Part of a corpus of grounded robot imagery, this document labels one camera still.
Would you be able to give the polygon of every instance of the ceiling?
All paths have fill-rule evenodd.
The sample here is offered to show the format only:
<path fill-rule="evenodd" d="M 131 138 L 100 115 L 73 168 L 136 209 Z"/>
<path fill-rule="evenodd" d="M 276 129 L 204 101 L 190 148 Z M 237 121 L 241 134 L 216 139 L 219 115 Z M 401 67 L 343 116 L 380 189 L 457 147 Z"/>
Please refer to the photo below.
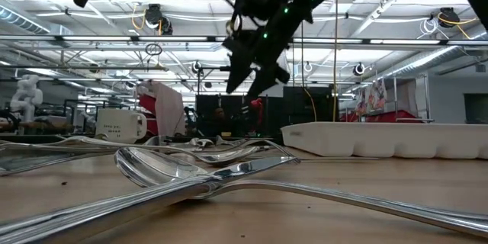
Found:
<path fill-rule="evenodd" d="M 72 0 L 2 0 L 5 1 L 23 16 L 36 21 L 43 26 L 52 24 L 62 25 L 69 29 L 74 35 L 106 36 L 106 35 L 157 35 L 156 32 L 147 26 L 141 30 L 137 29 L 143 24 L 142 17 L 135 18 L 135 25 L 132 14 L 142 14 L 143 9 L 149 3 L 162 5 L 162 12 L 167 16 L 173 26 L 175 36 L 204 35 L 204 36 L 225 36 L 225 23 L 233 10 L 224 0 L 91 0 L 91 7 L 80 8 L 73 4 Z M 422 24 L 431 14 L 438 14 L 441 7 L 452 7 L 461 20 L 475 18 L 476 15 L 467 0 L 396 0 L 391 6 L 386 7 L 388 0 L 327 0 L 313 11 L 314 24 L 303 23 L 295 33 L 295 37 L 334 37 L 336 32 L 336 1 L 339 17 L 338 37 L 354 38 L 380 38 L 380 39 L 445 39 L 460 35 L 460 30 L 455 28 L 439 28 L 433 34 L 422 35 Z M 372 16 L 377 9 L 386 7 L 382 14 L 372 21 L 363 30 L 358 28 Z M 479 21 L 464 24 L 466 32 L 479 25 Z M 244 27 L 253 27 L 249 21 L 244 21 Z M 0 34 L 29 34 L 28 32 L 0 21 Z M 20 47 L 35 50 L 39 45 L 32 43 L 17 43 Z M 165 43 L 165 46 L 182 47 L 184 43 Z M 162 64 L 169 68 L 168 72 L 152 70 L 149 72 L 127 70 L 103 71 L 104 77 L 115 77 L 132 75 L 138 78 L 155 79 L 194 79 L 195 75 L 188 73 L 196 60 L 204 66 L 218 67 L 229 65 L 229 53 L 220 47 L 219 43 L 198 43 L 199 47 L 206 47 L 205 50 L 191 49 L 165 50 L 160 56 L 151 58 L 149 65 Z M 337 64 L 338 81 L 355 79 L 352 75 L 352 66 L 359 62 L 371 68 L 370 74 L 382 72 L 386 68 L 404 60 L 405 58 L 420 52 L 415 49 L 349 49 L 341 48 L 336 55 L 329 47 L 302 47 L 299 43 L 294 44 L 294 49 L 285 50 L 278 59 L 281 66 L 293 75 L 297 81 L 302 78 L 302 65 L 307 65 L 304 70 L 305 78 L 312 80 L 330 81 L 333 77 L 334 55 Z M 67 50 L 65 58 L 74 56 L 78 51 Z M 60 59 L 60 51 L 38 50 L 38 53 L 54 60 Z M 70 60 L 70 65 L 85 66 L 89 63 L 98 63 L 102 66 L 137 66 L 146 54 L 137 50 L 121 51 L 86 51 L 80 56 Z M 207 80 L 215 80 L 213 88 L 207 92 L 223 92 L 224 84 L 219 81 L 226 79 L 227 72 L 220 72 L 218 69 L 207 75 Z M 250 83 L 245 83 L 239 91 L 245 92 Z M 173 88 L 191 94 L 188 86 L 174 83 Z"/>

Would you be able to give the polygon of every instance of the silver spoon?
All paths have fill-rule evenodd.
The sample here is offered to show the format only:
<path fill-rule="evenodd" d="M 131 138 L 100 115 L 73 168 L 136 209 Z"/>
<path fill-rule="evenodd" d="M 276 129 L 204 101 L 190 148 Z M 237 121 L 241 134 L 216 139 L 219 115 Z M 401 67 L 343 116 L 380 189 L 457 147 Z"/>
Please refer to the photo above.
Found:
<path fill-rule="evenodd" d="M 256 159 L 206 175 L 145 188 L 134 194 L 9 223 L 0 226 L 0 242 L 26 243 L 41 240 L 49 243 L 77 242 L 144 214 L 150 214 L 161 207 L 208 193 L 222 184 L 292 160 L 294 159 L 291 157 Z"/>
<path fill-rule="evenodd" d="M 157 174 L 157 164 L 154 162 L 138 162 L 138 157 L 135 162 L 128 161 L 125 156 L 116 157 L 117 167 L 124 173 L 132 182 L 141 187 L 151 187 L 154 184 L 166 184 L 168 181 L 174 181 L 178 177 L 177 173 L 165 173 L 164 176 Z M 146 180 L 146 170 L 138 169 L 140 165 L 144 165 L 146 170 L 151 170 L 151 180 Z M 127 175 L 127 169 L 136 171 L 132 175 Z M 441 210 L 430 207 L 423 207 L 415 204 L 408 204 L 403 202 L 389 201 L 386 199 L 367 197 L 357 194 L 350 194 L 342 191 L 314 188 L 306 185 L 298 185 L 292 183 L 285 183 L 279 181 L 262 181 L 262 180 L 248 180 L 238 181 L 230 184 L 219 185 L 218 188 L 212 192 L 198 195 L 194 199 L 208 199 L 218 194 L 223 194 L 228 191 L 234 191 L 246 188 L 256 188 L 265 190 L 286 191 L 295 194 L 303 194 L 312 197 L 319 197 L 331 201 L 337 201 L 344 204 L 364 207 L 370 210 L 377 210 L 386 214 L 393 214 L 398 217 L 405 217 L 411 220 L 420 221 L 423 223 L 440 226 L 445 229 L 455 230 L 461 233 L 469 233 L 476 236 L 488 238 L 488 215 L 461 213 L 451 210 Z"/>

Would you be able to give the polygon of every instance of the mug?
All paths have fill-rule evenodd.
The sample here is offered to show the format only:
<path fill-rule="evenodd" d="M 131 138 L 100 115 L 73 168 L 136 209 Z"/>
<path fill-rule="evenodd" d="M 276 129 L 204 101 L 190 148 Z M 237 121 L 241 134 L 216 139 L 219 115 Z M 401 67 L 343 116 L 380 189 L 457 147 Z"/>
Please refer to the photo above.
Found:
<path fill-rule="evenodd" d="M 144 114 L 130 110 L 101 109 L 97 116 L 96 134 L 106 134 L 108 141 L 134 144 L 147 131 Z"/>

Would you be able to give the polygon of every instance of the wooden table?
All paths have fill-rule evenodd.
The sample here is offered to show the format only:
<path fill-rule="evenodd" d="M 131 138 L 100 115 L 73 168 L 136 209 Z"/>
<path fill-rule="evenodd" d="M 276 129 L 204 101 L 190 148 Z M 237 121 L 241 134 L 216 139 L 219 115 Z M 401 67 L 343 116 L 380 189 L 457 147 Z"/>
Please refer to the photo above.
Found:
<path fill-rule="evenodd" d="M 488 214 L 486 162 L 384 159 L 305 161 L 253 178 Z M 0 220 L 139 190 L 112 156 L 0 178 Z M 243 190 L 162 208 L 84 243 L 485 243 L 385 213 L 278 191 Z"/>

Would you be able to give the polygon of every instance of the white mug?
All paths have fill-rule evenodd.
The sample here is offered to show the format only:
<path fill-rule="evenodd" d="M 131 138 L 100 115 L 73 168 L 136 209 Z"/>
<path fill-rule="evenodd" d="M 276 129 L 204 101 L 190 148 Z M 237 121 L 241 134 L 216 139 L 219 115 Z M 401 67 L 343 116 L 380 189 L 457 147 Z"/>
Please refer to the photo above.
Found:
<path fill-rule="evenodd" d="M 106 134 L 108 141 L 134 144 L 146 135 L 146 131 L 147 119 L 144 114 L 119 109 L 98 110 L 96 134 Z"/>

